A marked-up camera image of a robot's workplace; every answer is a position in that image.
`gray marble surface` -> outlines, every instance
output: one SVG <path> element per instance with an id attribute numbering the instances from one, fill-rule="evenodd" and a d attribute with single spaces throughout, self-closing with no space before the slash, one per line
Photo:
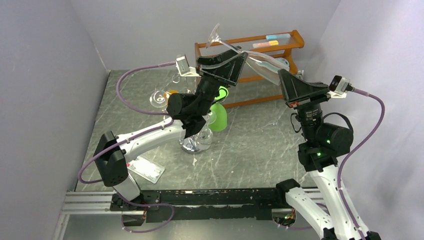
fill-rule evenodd
<path id="1" fill-rule="evenodd" d="M 116 95 L 116 84 L 125 71 L 112 71 L 98 110 L 94 130 L 85 156 L 94 153 L 100 136 L 112 131 L 115 135 L 130 133 L 163 119 L 127 108 Z M 149 97 L 154 90 L 186 89 L 186 82 L 173 83 L 174 70 L 152 69 L 129 76 L 121 85 L 124 98 L 134 106 L 148 111 L 160 111 L 151 106 Z M 195 86 L 188 79 L 188 88 Z M 261 80 L 239 83 L 230 88 L 225 103 L 273 96 L 280 87 Z M 276 183 L 294 178 L 303 187 L 314 187 L 297 157 L 298 144 L 304 142 L 290 124 L 292 109 L 282 100 L 227 109 L 228 126 L 213 133 L 213 143 L 205 152 L 191 155 L 183 152 L 178 142 L 162 145 L 143 156 L 166 168 L 156 184 L 130 172 L 142 189 L 221 189 L 274 187 Z M 93 163 L 83 173 L 85 180 L 100 175 Z M 103 184 L 78 183 L 76 191 L 111 191 Z"/>

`cable connector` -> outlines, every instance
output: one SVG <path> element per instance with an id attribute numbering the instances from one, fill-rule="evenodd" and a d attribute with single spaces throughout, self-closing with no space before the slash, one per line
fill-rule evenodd
<path id="1" fill-rule="evenodd" d="M 343 95 L 346 92 L 352 92 L 355 88 L 350 84 L 350 80 L 342 76 L 334 76 L 328 88 L 330 91 Z"/>
<path id="2" fill-rule="evenodd" d="M 176 69 L 182 77 L 200 77 L 196 72 L 196 68 L 189 66 L 189 61 L 186 58 L 186 55 L 178 55 L 176 57 Z"/>

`black rail base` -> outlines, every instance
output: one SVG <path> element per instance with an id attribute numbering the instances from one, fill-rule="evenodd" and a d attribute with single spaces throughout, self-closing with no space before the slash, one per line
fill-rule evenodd
<path id="1" fill-rule="evenodd" d="M 275 188 L 231 188 L 206 190 L 145 190 L 144 199 L 175 206 L 172 220 L 242 219 L 272 220 L 272 209 L 288 209 L 279 202 Z M 111 211 L 141 211 L 113 196 Z M 147 208 L 146 223 L 160 223 L 171 215 L 167 206 Z"/>

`white wall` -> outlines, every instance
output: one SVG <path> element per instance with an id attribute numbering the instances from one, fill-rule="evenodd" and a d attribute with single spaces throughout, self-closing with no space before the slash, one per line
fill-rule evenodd
<path id="1" fill-rule="evenodd" d="M 71 0 L 108 69 L 174 61 L 195 62 L 194 43 L 216 23 L 224 39 L 298 30 L 305 47 L 293 51 L 304 68 L 340 0 Z"/>
<path id="2" fill-rule="evenodd" d="M 69 0 L 0 2 L 0 239 L 52 238 L 107 75 Z"/>
<path id="3" fill-rule="evenodd" d="M 423 16 L 420 0 L 342 0 L 305 70 L 311 82 L 350 78 L 385 102 L 380 129 L 343 171 L 359 213 L 384 240 L 424 236 Z M 322 106 L 351 119 L 354 145 L 380 114 L 376 101 L 355 93 Z"/>

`transparent plastic sheet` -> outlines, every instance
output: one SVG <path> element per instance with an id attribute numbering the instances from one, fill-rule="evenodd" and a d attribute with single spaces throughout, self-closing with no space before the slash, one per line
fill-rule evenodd
<path id="1" fill-rule="evenodd" d="M 142 176 L 153 184 L 156 184 L 165 172 L 165 167 L 148 160 L 142 155 L 127 163 L 126 166 L 128 170 Z"/>

